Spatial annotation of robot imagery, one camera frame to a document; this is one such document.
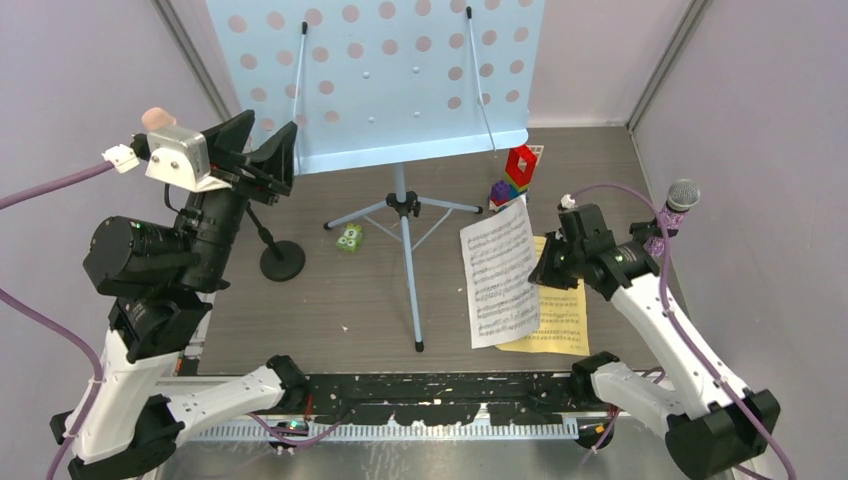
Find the yellow sheet music page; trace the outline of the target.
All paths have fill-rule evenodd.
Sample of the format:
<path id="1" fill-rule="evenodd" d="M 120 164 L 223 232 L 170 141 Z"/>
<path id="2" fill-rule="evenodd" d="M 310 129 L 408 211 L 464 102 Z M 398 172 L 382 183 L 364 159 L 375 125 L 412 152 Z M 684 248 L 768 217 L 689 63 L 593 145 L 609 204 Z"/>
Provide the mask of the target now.
<path id="1" fill-rule="evenodd" d="M 503 351 L 554 353 L 575 356 L 590 354 L 585 285 L 575 289 L 539 288 L 540 326 L 530 335 L 501 343 Z"/>

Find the white sheet music page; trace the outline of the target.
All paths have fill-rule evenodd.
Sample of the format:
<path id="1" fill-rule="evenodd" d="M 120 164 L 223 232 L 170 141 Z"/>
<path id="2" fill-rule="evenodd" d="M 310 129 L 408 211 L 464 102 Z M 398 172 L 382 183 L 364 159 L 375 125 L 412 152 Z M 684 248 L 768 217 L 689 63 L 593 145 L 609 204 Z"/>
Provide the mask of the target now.
<path id="1" fill-rule="evenodd" d="M 500 212 L 460 230 L 473 349 L 519 340 L 540 327 L 537 265 L 524 195 Z"/>

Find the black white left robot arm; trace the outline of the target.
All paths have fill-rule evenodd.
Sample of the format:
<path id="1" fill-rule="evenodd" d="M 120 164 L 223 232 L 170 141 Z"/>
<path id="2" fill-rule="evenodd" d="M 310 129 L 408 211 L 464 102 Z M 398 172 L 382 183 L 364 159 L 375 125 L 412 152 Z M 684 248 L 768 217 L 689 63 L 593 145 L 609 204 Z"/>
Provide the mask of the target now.
<path id="1" fill-rule="evenodd" d="M 83 266 L 114 303 L 92 406 L 50 423 L 54 437 L 71 444 L 72 478 L 135 478 L 210 427 L 305 405 L 307 380 L 281 355 L 203 391 L 155 390 L 211 311 L 208 296 L 226 287 L 225 267 L 250 203 L 273 204 L 291 192 L 297 125 L 285 124 L 249 150 L 254 122 L 246 110 L 203 131 L 164 125 L 106 151 L 121 169 L 145 162 L 148 177 L 185 189 L 188 198 L 172 226 L 111 216 L 93 234 Z"/>

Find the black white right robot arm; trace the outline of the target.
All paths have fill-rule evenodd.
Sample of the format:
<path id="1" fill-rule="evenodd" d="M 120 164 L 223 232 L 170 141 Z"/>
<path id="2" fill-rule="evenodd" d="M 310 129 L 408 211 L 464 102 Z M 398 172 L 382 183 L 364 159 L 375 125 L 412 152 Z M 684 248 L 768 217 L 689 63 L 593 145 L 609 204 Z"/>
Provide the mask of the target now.
<path id="1" fill-rule="evenodd" d="M 561 226 L 546 234 L 530 282 L 560 290 L 580 283 L 613 305 L 636 329 L 669 375 L 666 389 L 603 351 L 572 367 L 574 403 L 603 403 L 628 412 L 660 437 L 690 479 L 707 479 L 767 449 L 781 407 L 768 390 L 755 392 L 706 344 L 673 297 L 660 267 L 634 237 L 619 244 L 595 204 L 558 206 Z"/>

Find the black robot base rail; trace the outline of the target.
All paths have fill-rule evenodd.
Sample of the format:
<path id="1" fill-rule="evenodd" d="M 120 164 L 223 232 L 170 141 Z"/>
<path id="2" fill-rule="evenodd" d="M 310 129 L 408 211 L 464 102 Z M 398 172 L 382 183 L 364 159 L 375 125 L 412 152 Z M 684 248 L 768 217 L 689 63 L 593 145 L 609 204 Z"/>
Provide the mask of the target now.
<path id="1" fill-rule="evenodd" d="M 608 415 L 612 407 L 578 397 L 567 373 L 491 372 L 311 374 L 261 414 L 303 416 L 333 424 L 468 425 L 483 412 L 497 426 L 553 425 L 560 414 Z"/>

